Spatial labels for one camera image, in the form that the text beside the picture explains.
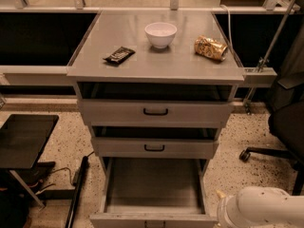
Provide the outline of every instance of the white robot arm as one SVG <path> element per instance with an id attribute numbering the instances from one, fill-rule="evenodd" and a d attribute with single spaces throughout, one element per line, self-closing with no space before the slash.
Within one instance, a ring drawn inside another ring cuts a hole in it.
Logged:
<path id="1" fill-rule="evenodd" d="M 218 204 L 222 228 L 248 228 L 266 224 L 288 223 L 304 226 L 304 196 L 290 196 L 270 187 L 246 187 Z"/>

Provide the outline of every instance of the white cable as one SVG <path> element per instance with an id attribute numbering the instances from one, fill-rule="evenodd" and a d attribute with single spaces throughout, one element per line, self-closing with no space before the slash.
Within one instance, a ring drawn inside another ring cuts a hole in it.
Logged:
<path id="1" fill-rule="evenodd" d="M 231 36 L 231 14 L 229 9 L 225 5 L 220 5 L 222 8 L 227 10 L 228 13 L 228 34 L 229 34 L 229 41 L 230 41 L 230 46 L 231 50 L 234 50 L 233 44 L 232 44 L 232 36 Z"/>

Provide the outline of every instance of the terrazzo floor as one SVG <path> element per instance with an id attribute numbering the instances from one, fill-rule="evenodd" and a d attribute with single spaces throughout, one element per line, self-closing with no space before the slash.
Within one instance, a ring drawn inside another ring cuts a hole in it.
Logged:
<path id="1" fill-rule="evenodd" d="M 237 105 L 230 116 L 228 124 L 220 136 L 220 145 L 216 156 L 210 161 L 204 177 L 206 191 L 206 207 L 211 216 L 215 216 L 219 198 L 217 190 L 226 195 L 234 195 L 245 186 L 278 187 L 289 193 L 295 182 L 295 172 L 288 161 L 271 157 L 252 155 L 244 163 L 238 159 L 241 150 L 247 146 L 269 146 L 282 148 L 278 139 L 268 132 L 267 120 L 269 113 L 263 104 L 252 108 L 252 115 L 247 115 L 241 105 Z M 10 100 L 0 110 L 0 124 L 9 114 L 58 114 L 57 123 L 41 161 L 56 161 L 54 170 L 68 167 L 73 176 L 80 166 L 82 157 L 92 152 L 90 134 L 83 124 L 74 99 L 48 99 L 23 101 Z M 80 203 L 74 228 L 91 228 L 90 214 L 99 210 L 104 189 L 105 173 L 98 157 L 89 156 L 89 167 L 86 172 L 85 184 L 82 189 Z M 68 171 L 58 171 L 49 176 L 45 185 L 54 183 L 52 189 L 72 189 Z M 70 202 L 67 200 L 47 202 L 41 209 L 32 204 L 30 216 L 32 228 L 65 227 Z M 267 225 L 263 228 L 292 228 L 291 225 Z"/>

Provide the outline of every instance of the white bowl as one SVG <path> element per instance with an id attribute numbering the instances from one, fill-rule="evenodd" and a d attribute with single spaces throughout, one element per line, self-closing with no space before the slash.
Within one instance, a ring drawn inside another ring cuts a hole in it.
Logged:
<path id="1" fill-rule="evenodd" d="M 155 48 L 166 48 L 174 39 L 178 29 L 169 23 L 157 22 L 144 29 L 146 37 Z"/>

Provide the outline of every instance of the chair caster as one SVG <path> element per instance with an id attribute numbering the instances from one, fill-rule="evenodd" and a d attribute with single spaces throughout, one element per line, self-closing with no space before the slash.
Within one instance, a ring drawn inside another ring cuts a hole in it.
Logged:
<path id="1" fill-rule="evenodd" d="M 240 160 L 244 161 L 244 162 L 247 162 L 248 159 L 249 159 L 249 157 L 250 157 L 250 153 L 247 152 L 246 150 L 243 150 L 243 151 L 240 153 L 240 155 L 239 155 L 238 158 L 239 158 Z"/>

